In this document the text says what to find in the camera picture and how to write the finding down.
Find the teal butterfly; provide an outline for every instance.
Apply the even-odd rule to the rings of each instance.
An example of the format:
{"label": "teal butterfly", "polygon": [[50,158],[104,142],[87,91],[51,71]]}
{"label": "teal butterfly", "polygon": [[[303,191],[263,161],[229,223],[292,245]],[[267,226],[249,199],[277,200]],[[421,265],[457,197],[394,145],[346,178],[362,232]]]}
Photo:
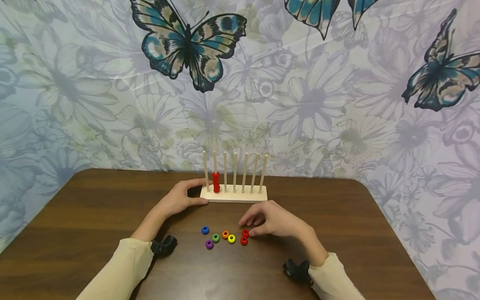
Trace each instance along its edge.
{"label": "teal butterfly", "polygon": [[[348,0],[353,29],[357,30],[363,13],[378,0]],[[340,0],[285,0],[285,8],[298,21],[317,28],[325,40],[328,27]]]}
{"label": "teal butterfly", "polygon": [[480,83],[480,50],[463,56],[450,53],[449,31],[455,17],[456,9],[453,9],[425,53],[426,64],[410,77],[402,94],[408,103],[410,97],[421,91],[416,108],[439,111],[451,107],[460,101],[466,89],[473,91]]}
{"label": "teal butterfly", "polygon": [[133,20],[150,32],[142,43],[150,67],[176,79],[185,66],[190,68],[197,91],[212,91],[223,76],[220,58],[233,56],[236,43],[245,36],[247,19],[238,14],[220,14],[192,32],[167,0],[130,1]]}

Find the left hand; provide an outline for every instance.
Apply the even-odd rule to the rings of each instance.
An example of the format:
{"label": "left hand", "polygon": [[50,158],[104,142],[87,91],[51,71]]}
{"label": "left hand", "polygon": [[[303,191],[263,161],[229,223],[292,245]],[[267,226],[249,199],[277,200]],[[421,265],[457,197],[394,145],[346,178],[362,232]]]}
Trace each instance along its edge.
{"label": "left hand", "polygon": [[174,214],[178,214],[189,206],[207,204],[208,200],[205,198],[190,198],[187,196],[188,189],[203,184],[205,184],[205,178],[180,181],[160,200],[156,208],[161,214],[168,218]]}

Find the black wrist sensor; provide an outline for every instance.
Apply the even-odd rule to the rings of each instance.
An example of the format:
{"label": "black wrist sensor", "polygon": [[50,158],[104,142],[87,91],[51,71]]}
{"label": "black wrist sensor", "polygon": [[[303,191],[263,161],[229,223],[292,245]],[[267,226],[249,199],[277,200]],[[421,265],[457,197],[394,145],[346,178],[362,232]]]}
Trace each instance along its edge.
{"label": "black wrist sensor", "polygon": [[157,240],[152,241],[152,252],[158,256],[168,256],[172,254],[173,250],[177,246],[177,239],[174,236],[167,236],[163,242]]}

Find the wallpaper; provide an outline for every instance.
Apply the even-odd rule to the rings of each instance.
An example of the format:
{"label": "wallpaper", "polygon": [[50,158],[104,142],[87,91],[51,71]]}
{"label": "wallpaper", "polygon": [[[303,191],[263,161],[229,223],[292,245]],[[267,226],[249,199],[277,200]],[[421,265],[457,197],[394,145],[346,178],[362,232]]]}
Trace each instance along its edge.
{"label": "wallpaper", "polygon": [[203,150],[242,172],[248,151],[362,182],[437,299],[480,299],[479,10],[0,1],[0,252],[76,172],[201,172]]}

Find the wooden table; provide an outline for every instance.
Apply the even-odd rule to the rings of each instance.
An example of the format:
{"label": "wooden table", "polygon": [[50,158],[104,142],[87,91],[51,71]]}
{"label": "wooden table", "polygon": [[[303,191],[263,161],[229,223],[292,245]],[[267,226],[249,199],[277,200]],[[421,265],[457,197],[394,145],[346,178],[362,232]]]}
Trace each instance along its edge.
{"label": "wooden table", "polygon": [[[76,174],[0,255],[0,298],[75,299],[176,182],[201,176],[103,169]],[[337,253],[366,299],[434,299],[363,185],[286,177],[265,177],[264,183],[270,199],[314,227]],[[282,271],[288,258],[304,259],[295,241],[251,238],[244,247],[221,240],[205,248],[202,226],[239,236],[238,220],[249,206],[211,203],[168,220],[160,234],[179,244],[155,261],[132,299],[317,299]]]}

